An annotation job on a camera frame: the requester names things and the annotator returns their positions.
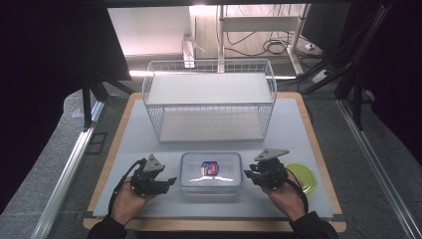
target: plastic food container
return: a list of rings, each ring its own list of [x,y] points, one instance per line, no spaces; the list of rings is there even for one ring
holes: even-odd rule
[[[235,194],[242,184],[242,159],[236,152],[186,152],[180,184],[187,194]]]

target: hand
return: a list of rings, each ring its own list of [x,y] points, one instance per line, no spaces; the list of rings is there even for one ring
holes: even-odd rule
[[[296,179],[289,172],[289,179],[296,183]],[[283,213],[285,213],[292,222],[306,215],[304,203],[298,192],[287,183],[278,189],[262,187],[263,191],[268,194],[274,205]]]
[[[156,195],[139,196],[130,187],[130,177],[121,187],[112,206],[111,218],[121,225],[126,225]]]

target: sleeve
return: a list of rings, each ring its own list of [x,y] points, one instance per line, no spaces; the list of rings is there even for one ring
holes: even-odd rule
[[[314,211],[290,224],[301,239],[338,239],[334,228],[329,223],[321,221]]]
[[[91,229],[87,239],[123,239],[126,234],[124,226],[107,215]]]

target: wire basket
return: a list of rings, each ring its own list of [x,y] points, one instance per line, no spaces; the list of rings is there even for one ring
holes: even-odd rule
[[[268,60],[153,61],[148,72],[143,101],[159,141],[265,138],[277,96]]]

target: green plate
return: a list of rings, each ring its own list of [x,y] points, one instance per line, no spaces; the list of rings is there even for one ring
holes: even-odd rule
[[[302,182],[302,189],[304,193],[310,194],[317,188],[317,179],[314,175],[314,172],[307,167],[306,165],[293,162],[286,165],[286,168],[289,169],[295,177]]]

